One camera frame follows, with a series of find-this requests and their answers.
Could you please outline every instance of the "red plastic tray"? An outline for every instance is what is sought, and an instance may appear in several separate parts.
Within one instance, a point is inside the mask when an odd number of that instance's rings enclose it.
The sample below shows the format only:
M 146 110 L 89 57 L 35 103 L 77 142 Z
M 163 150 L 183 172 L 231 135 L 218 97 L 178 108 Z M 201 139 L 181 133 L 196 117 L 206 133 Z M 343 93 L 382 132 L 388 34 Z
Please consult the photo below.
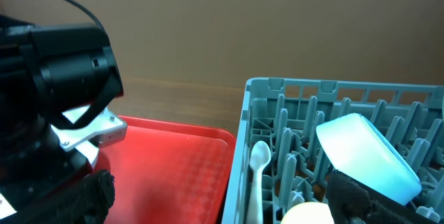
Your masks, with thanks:
M 225 130 L 121 118 L 126 138 L 102 148 L 96 166 L 115 177 L 105 224 L 214 223 L 236 139 Z

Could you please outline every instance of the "white spoon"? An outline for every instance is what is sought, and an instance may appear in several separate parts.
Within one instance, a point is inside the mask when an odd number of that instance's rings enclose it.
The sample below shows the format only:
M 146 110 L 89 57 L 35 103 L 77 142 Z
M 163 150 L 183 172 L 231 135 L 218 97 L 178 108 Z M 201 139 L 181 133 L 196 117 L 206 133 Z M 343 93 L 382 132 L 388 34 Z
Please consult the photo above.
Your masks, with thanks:
M 270 148 L 264 141 L 258 141 L 253 146 L 250 156 L 250 168 L 253 170 L 253 183 L 251 184 L 246 224 L 264 223 L 264 215 L 262 213 L 262 172 L 268 163 L 270 163 L 270 160 Z

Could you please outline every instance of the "light blue dish rack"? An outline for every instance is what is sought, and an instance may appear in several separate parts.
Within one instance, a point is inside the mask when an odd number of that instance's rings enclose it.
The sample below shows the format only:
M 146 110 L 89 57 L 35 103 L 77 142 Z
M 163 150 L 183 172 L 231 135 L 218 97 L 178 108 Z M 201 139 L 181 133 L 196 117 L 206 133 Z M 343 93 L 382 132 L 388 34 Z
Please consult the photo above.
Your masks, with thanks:
M 406 207 L 439 222 L 444 217 L 443 97 L 444 86 L 435 85 L 251 78 L 222 224 L 244 223 L 250 150 L 260 140 L 272 152 L 262 178 L 265 224 L 280 223 L 298 203 L 327 203 L 325 177 L 333 168 L 321 152 L 315 129 L 352 112 L 373 123 L 421 179 L 422 192 Z

